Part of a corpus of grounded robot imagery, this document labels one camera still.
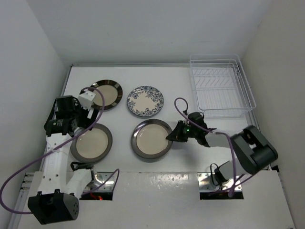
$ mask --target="metal bracket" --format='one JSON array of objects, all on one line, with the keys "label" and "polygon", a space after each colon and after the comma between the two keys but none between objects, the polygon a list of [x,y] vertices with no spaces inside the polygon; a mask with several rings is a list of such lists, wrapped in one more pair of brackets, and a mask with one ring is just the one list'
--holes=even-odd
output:
[{"label": "metal bracket", "polygon": [[[94,174],[95,181],[90,182],[87,187],[85,188],[84,192],[90,191],[91,188],[95,188],[100,186],[104,181],[111,175],[112,173],[104,173],[104,172],[97,172]],[[113,175],[110,180],[106,182],[102,187],[94,192],[112,192],[114,182],[116,180],[117,175]]]},{"label": "metal bracket", "polygon": [[[232,185],[233,185],[233,179],[230,179],[227,182],[223,183],[220,187],[215,186],[212,183],[211,173],[208,173],[208,172],[197,173],[197,177],[198,177],[198,184],[199,184],[199,192],[201,192],[201,193],[209,193],[209,192],[215,192],[218,190],[226,190],[226,189],[232,187]],[[242,186],[241,185],[236,186],[234,191],[241,192]]]},{"label": "metal bracket", "polygon": [[33,177],[34,177],[34,173],[25,173],[20,190],[29,191]]}]

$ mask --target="blue floral plate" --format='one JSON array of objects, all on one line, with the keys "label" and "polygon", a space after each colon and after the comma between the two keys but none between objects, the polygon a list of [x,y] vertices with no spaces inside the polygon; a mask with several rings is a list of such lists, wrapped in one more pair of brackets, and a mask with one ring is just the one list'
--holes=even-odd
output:
[{"label": "blue floral plate", "polygon": [[157,88],[141,86],[130,92],[127,105],[135,115],[150,117],[161,111],[164,105],[164,97]]}]

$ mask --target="cable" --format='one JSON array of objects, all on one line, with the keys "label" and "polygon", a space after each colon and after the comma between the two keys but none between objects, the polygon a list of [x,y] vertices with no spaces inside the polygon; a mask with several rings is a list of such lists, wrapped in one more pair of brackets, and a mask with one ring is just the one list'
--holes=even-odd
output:
[{"label": "cable", "polygon": [[186,109],[183,111],[183,114],[187,115],[187,110],[189,109],[189,104],[187,103],[186,99],[184,99],[184,98],[180,98],[180,99],[182,99],[183,101],[185,101]]},{"label": "cable", "polygon": [[[242,174],[236,181],[239,181],[243,176],[244,176],[244,174]],[[243,180],[239,184],[232,185],[231,188],[235,189],[237,186],[242,185],[243,183],[245,183],[248,180],[250,180],[252,177],[254,177],[254,175],[251,175],[250,177],[248,177],[247,179]],[[218,191],[215,191],[215,192],[211,192],[210,195],[214,195],[214,194],[218,194],[218,193],[224,193],[224,192],[227,192],[227,190],[218,190]]]},{"label": "cable", "polygon": [[96,197],[94,194],[92,194],[92,192],[90,193],[90,196],[91,196],[92,198],[94,198],[95,200],[98,200],[98,197]]},{"label": "cable", "polygon": [[217,165],[216,163],[211,163],[211,164],[210,164],[210,172],[211,172],[211,180],[212,180],[212,183],[213,183],[214,186],[216,186],[216,187],[219,186],[219,188],[220,188],[220,184],[219,184],[219,185],[216,185],[215,182],[214,182],[213,171],[212,171],[212,165],[216,165],[216,169],[219,168],[219,167],[218,167],[218,165]]},{"label": "cable", "polygon": [[28,163],[27,165],[25,165],[24,167],[22,167],[21,169],[19,169],[17,172],[15,172],[13,175],[11,175],[6,181],[4,181],[2,187],[0,188],[0,204],[1,206],[6,209],[7,211],[11,212],[11,213],[15,213],[15,214],[22,214],[22,215],[28,215],[28,214],[32,214],[31,212],[23,212],[23,211],[15,211],[14,209],[9,208],[8,206],[6,206],[3,202],[3,198],[2,198],[2,194],[3,194],[3,190],[5,188],[5,186],[7,185],[7,183],[12,180],[18,173],[20,173],[21,171],[25,170],[26,168],[30,167],[31,165],[35,164],[36,162],[41,161],[42,159],[44,159],[45,157],[49,156],[50,154],[54,153],[55,150],[60,149],[61,147],[63,147],[64,145],[66,145],[67,143],[69,143],[70,141],[73,141],[74,139],[77,139],[79,136],[83,135],[85,132],[87,132],[88,130],[90,130],[101,118],[101,115],[104,112],[105,109],[105,99],[104,96],[102,95],[102,93],[96,89],[95,87],[85,87],[82,90],[86,90],[86,89],[91,89],[91,90],[96,90],[100,96],[102,97],[102,109],[99,113],[99,116],[96,118],[96,120],[85,130],[81,131],[79,134],[75,135],[74,137],[70,138],[69,140],[59,144],[57,147],[55,147],[53,150],[50,150],[49,152],[47,152],[45,155],[42,155],[41,157],[38,157],[37,159],[33,160],[32,162]]},{"label": "cable", "polygon": [[89,193],[91,193],[91,192],[94,192],[94,191],[100,189],[100,187],[102,187],[104,184],[106,184],[106,182],[109,181],[109,180],[111,179],[111,177],[112,177],[116,172],[118,172],[118,175],[117,175],[117,177],[116,177],[116,180],[115,180],[114,185],[113,185],[113,188],[112,188],[112,192],[114,192],[114,188],[115,188],[115,186],[116,186],[116,183],[118,182],[119,175],[120,175],[120,170],[119,170],[118,168],[117,168],[113,173],[111,173],[111,175],[110,175],[102,184],[100,184],[99,186],[93,188],[93,189],[90,190],[90,191],[83,192],[83,193],[82,193],[82,196],[83,196],[83,195],[87,195],[87,194],[89,194]]},{"label": "cable", "polygon": [[[220,135],[224,135],[227,139],[228,139],[228,142],[229,142],[229,147],[230,147],[230,150],[231,150],[231,155],[232,155],[232,164],[233,164],[233,184],[236,183],[236,161],[235,161],[235,156],[234,156],[234,149],[233,149],[233,145],[232,145],[232,142],[231,142],[231,139],[230,139],[230,136],[227,134],[227,133],[224,133],[224,132],[214,132],[214,131],[211,131],[211,130],[208,130],[208,129],[205,129],[201,126],[199,126],[198,124],[194,123],[192,120],[190,120],[184,113],[182,113],[179,108],[177,107],[177,100],[183,100],[186,102],[186,106],[188,107],[188,103],[186,101],[186,99],[184,98],[181,98],[181,97],[178,97],[175,99],[174,101],[174,105],[175,105],[175,108],[176,110],[179,112],[179,114],[181,114],[189,123],[193,124],[194,126],[208,132],[208,133],[215,133],[215,134],[220,134]],[[232,197],[233,196],[233,193],[234,193],[234,187],[232,186],[230,188],[230,191],[229,191],[229,197]]]}]

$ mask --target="white wall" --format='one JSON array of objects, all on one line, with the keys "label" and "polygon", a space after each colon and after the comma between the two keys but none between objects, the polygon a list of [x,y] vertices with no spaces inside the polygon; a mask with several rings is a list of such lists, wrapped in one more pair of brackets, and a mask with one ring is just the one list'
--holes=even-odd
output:
[{"label": "white wall", "polygon": [[[25,0],[1,1],[0,31],[2,185],[12,173],[43,154],[43,124],[55,96],[60,95],[67,69]],[[4,201],[10,207],[14,207],[22,178],[13,179],[4,191]],[[10,214],[2,207],[0,219],[0,228],[6,228]]]},{"label": "white wall", "polygon": [[76,62],[185,62],[243,55],[271,0],[27,0],[59,56]]},{"label": "white wall", "polygon": [[243,59],[262,132],[276,147],[287,201],[305,228],[305,1],[274,0]]}]

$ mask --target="dark rim plate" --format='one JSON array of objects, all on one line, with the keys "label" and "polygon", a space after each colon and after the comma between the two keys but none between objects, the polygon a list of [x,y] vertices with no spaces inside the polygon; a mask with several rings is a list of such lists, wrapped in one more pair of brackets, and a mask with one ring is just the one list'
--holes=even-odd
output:
[{"label": "dark rim plate", "polygon": [[134,131],[132,133],[132,138],[131,138],[131,145],[132,145],[133,151],[140,157],[143,157],[146,159],[156,159],[156,158],[160,158],[163,155],[165,155],[171,149],[173,142],[168,141],[167,147],[164,150],[162,150],[161,152],[154,154],[154,155],[150,155],[150,154],[146,154],[146,153],[142,152],[137,146],[137,135],[143,127],[150,125],[150,124],[157,124],[157,125],[162,126],[168,134],[170,134],[172,132],[171,127],[162,120],[159,120],[159,119],[145,120],[144,122],[141,122],[139,125],[137,125],[137,127],[134,129]]},{"label": "dark rim plate", "polygon": [[77,143],[78,139],[75,139],[72,142],[72,145],[70,147],[70,151],[71,151],[71,154],[73,155],[73,157],[76,160],[78,160],[78,161],[80,161],[82,163],[95,163],[95,162],[98,162],[98,161],[102,160],[104,157],[106,157],[107,154],[109,153],[109,151],[111,150],[111,146],[112,146],[112,134],[111,134],[110,130],[107,127],[105,127],[104,125],[99,124],[99,123],[95,124],[93,128],[100,129],[100,130],[102,130],[107,135],[107,137],[108,137],[108,145],[107,145],[105,151],[102,152],[98,157],[95,157],[95,158],[85,158],[85,157],[81,156],[79,154],[79,152],[77,151],[76,143]]},{"label": "dark rim plate", "polygon": [[[103,85],[111,85],[118,91],[118,96],[117,96],[116,100],[112,104],[105,106],[105,110],[109,110],[109,109],[115,107],[121,101],[121,99],[123,97],[123,89],[117,82],[115,82],[113,80],[100,80],[96,83],[93,83],[90,87],[97,88],[97,87],[103,86]],[[93,103],[92,108],[101,110],[102,106],[99,106],[99,105]]]}]

